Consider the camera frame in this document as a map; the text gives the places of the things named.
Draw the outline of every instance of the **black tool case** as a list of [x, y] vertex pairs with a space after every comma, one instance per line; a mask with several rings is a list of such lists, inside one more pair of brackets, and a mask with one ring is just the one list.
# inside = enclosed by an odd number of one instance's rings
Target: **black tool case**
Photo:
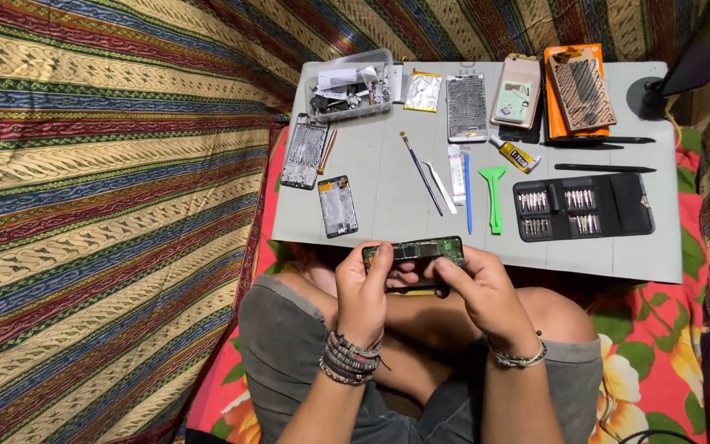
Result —
[[653, 216], [638, 173], [550, 178], [514, 185], [525, 242], [648, 235]]

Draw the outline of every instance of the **glue tube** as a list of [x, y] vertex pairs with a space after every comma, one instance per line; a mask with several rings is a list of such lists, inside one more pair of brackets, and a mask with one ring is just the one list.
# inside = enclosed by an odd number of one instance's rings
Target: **glue tube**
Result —
[[519, 149], [516, 145], [510, 142], [501, 141], [497, 136], [489, 136], [489, 142], [498, 147], [500, 154], [507, 158], [511, 164], [526, 173], [533, 171], [533, 168], [535, 168], [541, 161], [541, 156], [536, 156], [534, 159], [529, 154]]

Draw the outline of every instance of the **orange phone case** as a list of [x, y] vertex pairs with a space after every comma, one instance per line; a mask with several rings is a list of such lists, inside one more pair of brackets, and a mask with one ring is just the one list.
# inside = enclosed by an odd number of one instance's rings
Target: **orange phone case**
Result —
[[[566, 120], [560, 109], [558, 95], [555, 91], [555, 82], [550, 73], [549, 57], [553, 54], [564, 52], [567, 46], [549, 46], [544, 50], [544, 79], [547, 94], [547, 124], [549, 125], [548, 139], [556, 137], [584, 137], [584, 136], [609, 136], [610, 127], [600, 126], [599, 128], [582, 129], [579, 131], [569, 131], [566, 127]], [[602, 59], [601, 44], [572, 45], [577, 49], [590, 48], [593, 57], [599, 60], [599, 74], [604, 78], [604, 60]]]

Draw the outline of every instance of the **clear plastic container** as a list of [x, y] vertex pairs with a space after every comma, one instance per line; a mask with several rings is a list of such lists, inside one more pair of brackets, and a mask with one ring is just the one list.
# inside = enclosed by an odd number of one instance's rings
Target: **clear plastic container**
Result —
[[[333, 120], [341, 120], [343, 118], [352, 118], [358, 116], [367, 116], [370, 114], [378, 114], [381, 112], [388, 111], [393, 106], [393, 99], [380, 104], [373, 104], [367, 106], [359, 106], [357, 108], [329, 112], [325, 114], [316, 115], [314, 108], [311, 106], [310, 100], [315, 96], [314, 92], [311, 90], [317, 84], [317, 75], [322, 71], [328, 71], [330, 69], [346, 69], [355, 68], [363, 69], [369, 66], [385, 67], [389, 68], [393, 66], [394, 58], [390, 54], [390, 51], [385, 48], [376, 49], [374, 51], [361, 52], [360, 54], [353, 54], [346, 57], [336, 58], [335, 60], [330, 60], [327, 62], [317, 63], [314, 66], [309, 67], [309, 76], [306, 77], [305, 91], [306, 91], [306, 114], [309, 118], [316, 120], [318, 122], [330, 122]], [[390, 96], [394, 97], [394, 92], [390, 91]]]

